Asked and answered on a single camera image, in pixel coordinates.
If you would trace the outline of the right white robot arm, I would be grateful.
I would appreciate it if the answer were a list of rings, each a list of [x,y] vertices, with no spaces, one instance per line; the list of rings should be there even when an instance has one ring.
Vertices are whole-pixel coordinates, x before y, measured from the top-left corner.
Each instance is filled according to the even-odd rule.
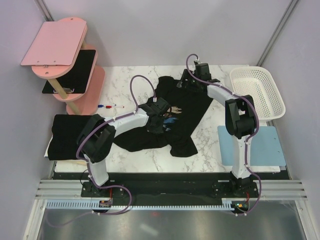
[[[202,93],[218,101],[225,108],[225,127],[233,139],[233,166],[229,191],[235,197],[247,191],[252,182],[250,170],[251,142],[259,130],[259,118],[251,95],[238,95],[213,79],[207,63],[195,62],[195,70],[183,70],[178,88]]]

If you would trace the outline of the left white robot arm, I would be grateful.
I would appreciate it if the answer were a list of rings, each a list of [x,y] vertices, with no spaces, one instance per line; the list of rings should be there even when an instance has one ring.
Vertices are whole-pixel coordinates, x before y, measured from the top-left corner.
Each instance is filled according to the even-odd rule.
[[[92,191],[99,197],[110,191],[106,158],[114,139],[135,128],[147,127],[153,134],[162,134],[165,114],[171,105],[163,98],[154,98],[151,103],[141,104],[132,112],[116,117],[103,118],[92,115],[77,138],[76,157],[86,161]]]

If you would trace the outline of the black graphic t shirt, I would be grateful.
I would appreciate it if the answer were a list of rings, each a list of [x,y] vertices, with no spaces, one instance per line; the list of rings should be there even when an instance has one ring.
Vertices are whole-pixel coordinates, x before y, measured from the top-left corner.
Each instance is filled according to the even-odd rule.
[[[161,76],[155,89],[171,108],[163,115],[163,133],[154,134],[145,126],[118,135],[113,143],[129,152],[171,147],[173,157],[187,158],[198,153],[191,138],[213,99],[206,92],[192,92],[177,87],[178,81],[171,76]]]

